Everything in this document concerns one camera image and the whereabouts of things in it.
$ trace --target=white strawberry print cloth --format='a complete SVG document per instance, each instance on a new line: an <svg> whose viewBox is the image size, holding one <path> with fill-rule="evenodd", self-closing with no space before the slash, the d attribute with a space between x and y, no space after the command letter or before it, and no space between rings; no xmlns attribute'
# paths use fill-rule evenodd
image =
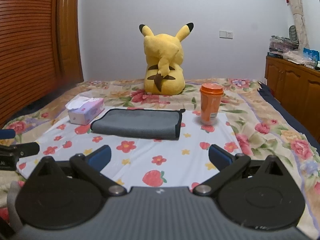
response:
<svg viewBox="0 0 320 240"><path fill-rule="evenodd" d="M96 119L112 108L106 107ZM95 134L90 130L90 124L71 124L69 117L65 117L38 139L39 154L21 158L17 168L28 178L46 155L65 161L76 153L88 155L103 145L109 145L111 161L101 173L127 190L132 186L188 186L193 189L219 172L209 161L211 144L217 144L233 155L241 152L224 113L218 113L214 126L202 125L199 118L199 111L183 113L179 140L168 141Z"/></svg>

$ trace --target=stuffed animal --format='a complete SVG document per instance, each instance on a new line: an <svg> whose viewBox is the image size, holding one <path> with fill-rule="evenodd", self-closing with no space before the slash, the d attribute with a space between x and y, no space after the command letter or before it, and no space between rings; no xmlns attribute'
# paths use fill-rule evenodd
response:
<svg viewBox="0 0 320 240"><path fill-rule="evenodd" d="M146 92L155 95L178 95L185 87L180 65L183 62L183 41L192 31L193 23L184 25L176 34L154 35L151 29L141 24L140 32L144 36L147 72L144 79Z"/></svg>

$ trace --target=orange cup lid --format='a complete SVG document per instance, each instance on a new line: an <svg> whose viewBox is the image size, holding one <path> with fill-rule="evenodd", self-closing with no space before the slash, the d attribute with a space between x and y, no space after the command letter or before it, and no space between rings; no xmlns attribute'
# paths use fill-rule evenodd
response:
<svg viewBox="0 0 320 240"><path fill-rule="evenodd" d="M204 83L200 88L200 92L210 95L223 95L223 87L214 83Z"/></svg>

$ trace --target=dark blue bed sheet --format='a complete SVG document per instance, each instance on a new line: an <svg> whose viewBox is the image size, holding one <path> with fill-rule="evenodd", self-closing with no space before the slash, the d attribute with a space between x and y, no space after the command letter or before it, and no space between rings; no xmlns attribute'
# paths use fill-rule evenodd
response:
<svg viewBox="0 0 320 240"><path fill-rule="evenodd" d="M320 144L311 135L311 133L281 106L281 104L273 97L267 85L260 83L260 86L262 89L259 90L259 94L263 97L263 99L271 104L292 128L300 133L303 133L307 137L309 143L313 147L317 148L317 152L320 153Z"/></svg>

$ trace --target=plush toy ear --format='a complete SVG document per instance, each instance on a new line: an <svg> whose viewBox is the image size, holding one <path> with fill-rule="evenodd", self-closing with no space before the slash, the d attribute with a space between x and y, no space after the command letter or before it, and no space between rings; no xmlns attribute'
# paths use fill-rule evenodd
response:
<svg viewBox="0 0 320 240"><path fill-rule="evenodd" d="M183 41L192 31L193 23L184 25L177 33L176 38L181 42Z"/></svg>
<svg viewBox="0 0 320 240"><path fill-rule="evenodd" d="M152 30L144 24L139 25L139 30L143 36L154 36L154 34L152 33Z"/></svg>

